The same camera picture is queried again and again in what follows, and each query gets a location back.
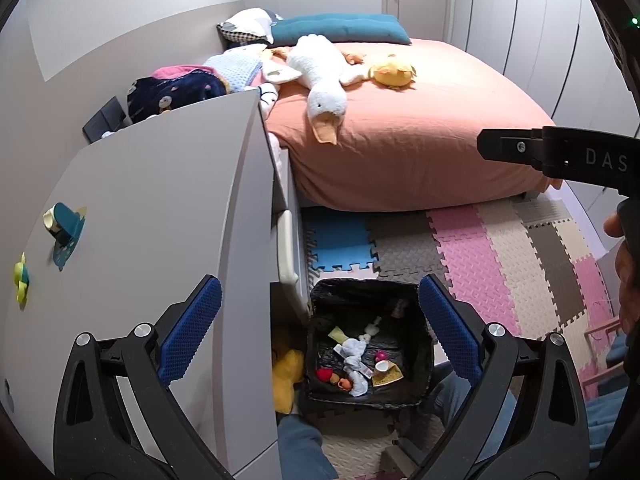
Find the pink chair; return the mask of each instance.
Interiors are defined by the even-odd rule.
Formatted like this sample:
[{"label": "pink chair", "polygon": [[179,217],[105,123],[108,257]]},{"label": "pink chair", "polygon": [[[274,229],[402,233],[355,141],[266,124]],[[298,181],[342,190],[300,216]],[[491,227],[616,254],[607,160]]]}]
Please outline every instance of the pink chair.
[{"label": "pink chair", "polygon": [[[585,330],[584,332],[584,336],[587,339],[587,344],[589,345],[589,348],[591,349],[591,354],[595,357],[595,354],[593,352],[593,347],[591,346],[591,337],[593,336],[593,334],[597,333],[597,332],[604,332],[605,337],[607,337],[607,339],[609,338],[609,334],[611,334],[612,332],[615,332],[616,330],[620,329],[621,327],[621,323],[620,323],[620,318],[618,316],[609,319],[608,321],[601,323],[600,325],[596,325],[591,327],[588,330]],[[580,386],[582,387],[582,394],[584,395],[584,397],[587,397],[587,386],[591,386],[592,384],[597,384],[600,381],[604,380],[604,379],[608,379],[610,377],[614,377],[616,375],[619,375],[622,371],[622,367],[623,367],[624,363],[619,363],[611,368],[607,368],[606,370],[604,370],[603,372],[597,373],[592,377],[589,377],[587,379],[584,379],[582,381],[580,381]]]}]

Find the teal pillow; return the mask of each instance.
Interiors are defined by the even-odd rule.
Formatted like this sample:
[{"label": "teal pillow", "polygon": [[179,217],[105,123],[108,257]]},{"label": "teal pillow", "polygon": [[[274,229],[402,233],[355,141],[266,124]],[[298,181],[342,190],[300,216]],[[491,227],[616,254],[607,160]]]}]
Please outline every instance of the teal pillow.
[{"label": "teal pillow", "polygon": [[389,14],[314,14],[280,20],[271,27],[273,45],[293,46],[307,34],[325,36],[332,43],[397,43],[411,40],[395,16]]}]

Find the red ball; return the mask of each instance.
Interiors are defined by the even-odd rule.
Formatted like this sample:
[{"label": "red ball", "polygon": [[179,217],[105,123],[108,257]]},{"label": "red ball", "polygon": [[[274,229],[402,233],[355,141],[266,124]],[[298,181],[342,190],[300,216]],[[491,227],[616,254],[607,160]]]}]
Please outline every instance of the red ball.
[{"label": "red ball", "polygon": [[318,370],[316,370],[316,377],[323,383],[328,383],[333,373],[334,371],[331,370],[331,368],[318,368]]}]

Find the hand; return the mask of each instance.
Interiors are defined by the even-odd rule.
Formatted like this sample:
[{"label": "hand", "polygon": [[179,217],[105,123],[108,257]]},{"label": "hand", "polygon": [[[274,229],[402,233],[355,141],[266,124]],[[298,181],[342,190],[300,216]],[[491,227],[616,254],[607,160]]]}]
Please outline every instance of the hand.
[{"label": "hand", "polygon": [[[624,235],[617,214],[604,222],[604,232],[613,238]],[[620,278],[620,323],[625,334],[629,334],[640,319],[640,288],[634,283],[636,263],[626,242],[622,242],[616,255],[616,272]]]}]

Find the pink foam tile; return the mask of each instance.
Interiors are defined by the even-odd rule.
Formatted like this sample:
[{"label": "pink foam tile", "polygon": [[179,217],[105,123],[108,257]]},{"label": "pink foam tile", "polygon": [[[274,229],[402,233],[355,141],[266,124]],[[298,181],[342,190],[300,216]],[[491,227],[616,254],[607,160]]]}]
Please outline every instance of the pink foam tile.
[{"label": "pink foam tile", "polygon": [[[613,318],[609,295],[594,257],[587,256],[575,262],[574,271],[587,307],[589,326],[596,326]],[[596,354],[600,354],[609,346],[609,341],[604,333],[594,333],[591,337],[591,343]]]},{"label": "pink foam tile", "polygon": [[[461,207],[430,214],[438,252],[449,269],[451,293],[471,304],[484,322],[497,321],[513,335],[522,334],[500,263],[476,211]],[[452,231],[460,236],[452,236]]]},{"label": "pink foam tile", "polygon": [[486,238],[486,229],[473,206],[436,209],[428,211],[427,215],[438,241]]}]

